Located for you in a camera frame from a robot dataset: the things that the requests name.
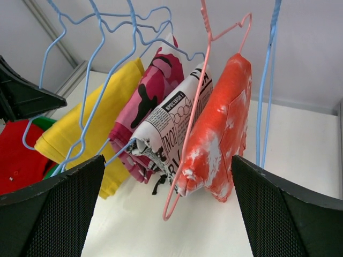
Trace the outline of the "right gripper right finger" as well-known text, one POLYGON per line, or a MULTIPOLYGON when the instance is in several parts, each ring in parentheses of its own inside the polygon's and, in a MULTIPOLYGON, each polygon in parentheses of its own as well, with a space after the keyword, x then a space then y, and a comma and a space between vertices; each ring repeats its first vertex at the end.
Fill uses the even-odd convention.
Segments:
POLYGON ((342 200, 232 158, 253 256, 342 256, 342 200))

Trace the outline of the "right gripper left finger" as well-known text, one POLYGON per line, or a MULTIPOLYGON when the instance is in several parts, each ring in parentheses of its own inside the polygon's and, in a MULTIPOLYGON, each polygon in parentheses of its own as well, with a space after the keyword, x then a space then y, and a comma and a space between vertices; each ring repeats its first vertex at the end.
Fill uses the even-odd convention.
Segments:
POLYGON ((1 195, 1 256, 81 256, 104 172, 97 155, 1 195))

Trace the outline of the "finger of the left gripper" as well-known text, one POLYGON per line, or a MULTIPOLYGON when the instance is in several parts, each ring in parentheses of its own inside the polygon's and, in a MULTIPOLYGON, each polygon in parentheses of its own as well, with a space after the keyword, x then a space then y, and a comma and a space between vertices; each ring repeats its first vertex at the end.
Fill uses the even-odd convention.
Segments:
POLYGON ((1 119, 16 122, 66 106, 65 98, 22 78, 1 57, 1 119))

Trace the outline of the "red trousers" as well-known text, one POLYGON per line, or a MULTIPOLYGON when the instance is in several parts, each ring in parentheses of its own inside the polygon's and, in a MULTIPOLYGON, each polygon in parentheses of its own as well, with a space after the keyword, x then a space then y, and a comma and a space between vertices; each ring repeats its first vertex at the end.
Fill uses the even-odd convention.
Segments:
POLYGON ((1 133, 1 195, 44 179, 56 163, 22 142, 28 120, 8 122, 1 133))

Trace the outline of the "yellow trousers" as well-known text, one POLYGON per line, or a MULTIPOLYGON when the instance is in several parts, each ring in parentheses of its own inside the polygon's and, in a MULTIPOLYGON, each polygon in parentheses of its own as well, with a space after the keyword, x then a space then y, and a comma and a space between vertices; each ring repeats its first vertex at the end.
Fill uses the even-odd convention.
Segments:
POLYGON ((144 74, 140 58, 127 62, 110 78, 105 89, 99 86, 87 98, 40 136, 34 148, 60 164, 66 157, 71 169, 101 153, 109 161, 115 152, 105 143, 114 122, 144 74))

